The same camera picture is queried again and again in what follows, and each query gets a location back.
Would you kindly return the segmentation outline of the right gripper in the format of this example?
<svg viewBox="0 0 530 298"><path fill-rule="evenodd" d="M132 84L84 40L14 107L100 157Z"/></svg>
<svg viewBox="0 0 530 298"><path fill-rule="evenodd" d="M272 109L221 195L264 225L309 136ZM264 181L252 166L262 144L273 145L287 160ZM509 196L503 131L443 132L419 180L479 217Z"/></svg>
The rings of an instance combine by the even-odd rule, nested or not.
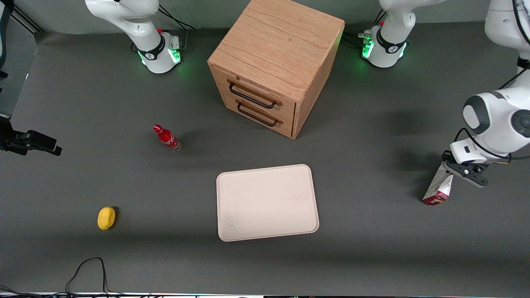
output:
<svg viewBox="0 0 530 298"><path fill-rule="evenodd" d="M28 151L45 151L60 156L62 148L56 145L57 140L38 131L27 131L27 143L22 138L25 134L13 130L11 121L0 117L0 150L11 151L19 155L27 155Z"/></svg>

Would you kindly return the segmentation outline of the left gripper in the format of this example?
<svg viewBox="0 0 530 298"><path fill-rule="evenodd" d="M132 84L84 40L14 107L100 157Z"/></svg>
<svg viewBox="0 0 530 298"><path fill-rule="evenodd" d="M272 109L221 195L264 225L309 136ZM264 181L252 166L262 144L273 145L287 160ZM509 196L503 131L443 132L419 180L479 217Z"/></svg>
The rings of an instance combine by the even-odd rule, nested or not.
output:
<svg viewBox="0 0 530 298"><path fill-rule="evenodd" d="M466 138L450 144L452 152L443 151L442 163L451 163L453 157L458 163L490 164L505 161L510 147L509 138Z"/></svg>

